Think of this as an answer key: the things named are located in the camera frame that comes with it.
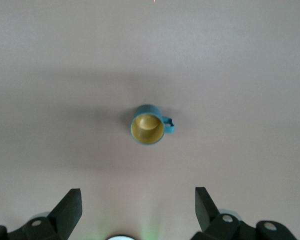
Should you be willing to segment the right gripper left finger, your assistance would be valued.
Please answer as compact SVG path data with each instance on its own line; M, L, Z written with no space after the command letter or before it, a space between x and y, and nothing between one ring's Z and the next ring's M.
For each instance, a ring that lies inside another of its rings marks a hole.
M0 240L67 240L82 213L81 190L73 188L47 216L31 219L12 232L0 225Z

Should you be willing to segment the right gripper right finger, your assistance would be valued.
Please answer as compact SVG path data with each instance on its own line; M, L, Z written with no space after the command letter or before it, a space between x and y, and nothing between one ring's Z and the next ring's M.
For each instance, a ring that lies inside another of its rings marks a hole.
M283 224L262 220L256 227L230 213L220 213L205 187L195 188L195 214L201 231L196 240L295 240Z

